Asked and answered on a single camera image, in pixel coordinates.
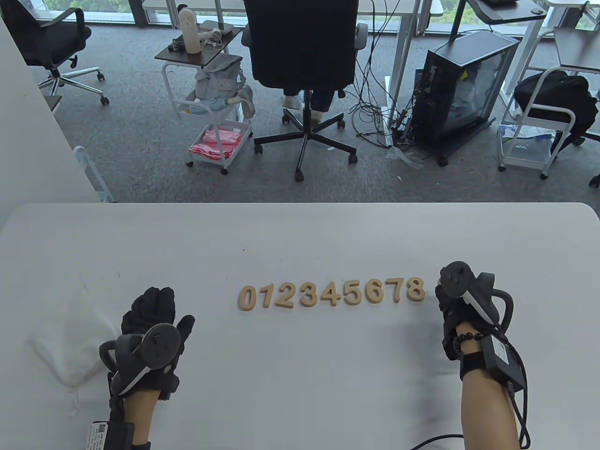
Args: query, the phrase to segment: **computer case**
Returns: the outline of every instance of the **computer case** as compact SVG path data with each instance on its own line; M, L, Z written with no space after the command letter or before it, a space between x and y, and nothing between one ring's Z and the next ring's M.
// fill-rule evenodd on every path
M511 37L477 31L429 50L415 86L417 145L441 148L487 122L517 46Z

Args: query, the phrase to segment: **hand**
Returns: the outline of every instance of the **hand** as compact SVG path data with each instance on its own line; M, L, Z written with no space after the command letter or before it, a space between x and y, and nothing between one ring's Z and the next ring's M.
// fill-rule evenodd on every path
M161 391L160 399L167 400L171 392L177 389L179 379L173 371L177 367L179 357L184 352L185 341L191 334L195 322L194 316L184 316L177 324L177 331L181 338L179 350L173 360L164 368L153 370L144 375L132 389L153 389ZM158 289L150 287L143 295L139 296L131 305L131 310L126 312L121 323L123 334L144 334L154 325L159 323L175 322L175 293L170 287Z
M454 339L458 333L463 333L462 328L467 329L465 327L468 327L468 331L473 328L475 331L486 336L495 332L496 329L482 319L471 305L467 305L462 297L449 297L439 284L436 286L436 297L439 301L440 311L444 316L444 339L442 346L450 361L454 361L460 357L454 349Z

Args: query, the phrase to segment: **white wall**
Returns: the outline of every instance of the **white wall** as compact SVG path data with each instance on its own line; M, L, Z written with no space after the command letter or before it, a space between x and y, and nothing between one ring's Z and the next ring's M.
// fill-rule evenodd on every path
M0 229L21 203L98 202L3 20L0 61Z

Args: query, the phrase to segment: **label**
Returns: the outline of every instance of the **label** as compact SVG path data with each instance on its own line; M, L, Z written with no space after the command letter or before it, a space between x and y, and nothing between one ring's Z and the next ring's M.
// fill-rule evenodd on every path
M109 425L106 422L93 423L89 428L88 441L85 444L85 450L104 450L106 435L109 431Z
M506 354L506 346L492 335L491 342L494 345L494 353L498 358L508 365L508 355Z

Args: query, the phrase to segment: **person's leg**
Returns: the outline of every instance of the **person's leg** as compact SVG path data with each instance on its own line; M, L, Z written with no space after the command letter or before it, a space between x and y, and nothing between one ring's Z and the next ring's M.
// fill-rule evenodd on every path
M334 100L335 91L326 89L316 89L313 91L313 96L310 102L312 109L311 118L314 122L323 120L323 114L329 111L331 103Z
M288 109L302 110L302 100L300 100L300 89L284 89L283 107Z

